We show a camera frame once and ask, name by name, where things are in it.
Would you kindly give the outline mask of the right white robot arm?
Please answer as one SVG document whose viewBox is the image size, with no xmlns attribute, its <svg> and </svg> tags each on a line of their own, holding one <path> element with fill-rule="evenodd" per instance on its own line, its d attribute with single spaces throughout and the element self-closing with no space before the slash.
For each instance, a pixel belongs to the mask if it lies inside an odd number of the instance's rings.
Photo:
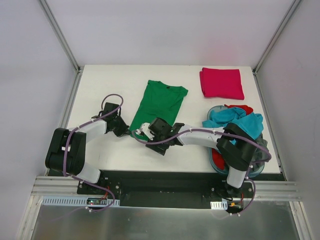
<svg viewBox="0 0 320 240">
<path fill-rule="evenodd" d="M 139 130 L 148 138 L 147 145 L 162 155 L 175 145 L 216 149 L 228 165 L 225 192 L 233 198 L 242 193 L 243 182 L 259 147 L 254 139 L 234 123 L 218 128 L 197 128 L 178 122 L 170 125 L 156 118 L 151 123 L 143 123 Z"/>
</svg>

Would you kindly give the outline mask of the green t shirt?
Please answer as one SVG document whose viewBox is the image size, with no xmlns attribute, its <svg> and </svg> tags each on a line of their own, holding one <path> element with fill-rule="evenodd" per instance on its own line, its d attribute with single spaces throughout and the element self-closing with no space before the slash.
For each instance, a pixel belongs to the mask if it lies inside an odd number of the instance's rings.
<svg viewBox="0 0 320 240">
<path fill-rule="evenodd" d="M 129 131 L 135 131 L 143 123 L 151 123 L 156 118 L 161 118 L 172 126 L 188 92 L 183 86 L 171 86 L 161 81 L 149 80 Z"/>
</svg>

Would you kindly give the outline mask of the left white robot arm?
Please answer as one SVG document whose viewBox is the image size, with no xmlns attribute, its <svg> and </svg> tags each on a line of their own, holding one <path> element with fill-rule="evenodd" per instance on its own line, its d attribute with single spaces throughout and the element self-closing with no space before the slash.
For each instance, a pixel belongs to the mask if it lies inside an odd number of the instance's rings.
<svg viewBox="0 0 320 240">
<path fill-rule="evenodd" d="M 57 128 L 45 158 L 45 166 L 66 175 L 87 181 L 88 188 L 99 195 L 105 191 L 106 183 L 102 180 L 102 171 L 86 162 L 86 145 L 109 132 L 117 137 L 129 133 L 129 126 L 121 117 L 121 107 L 107 102 L 91 122 L 75 131 Z"/>
</svg>

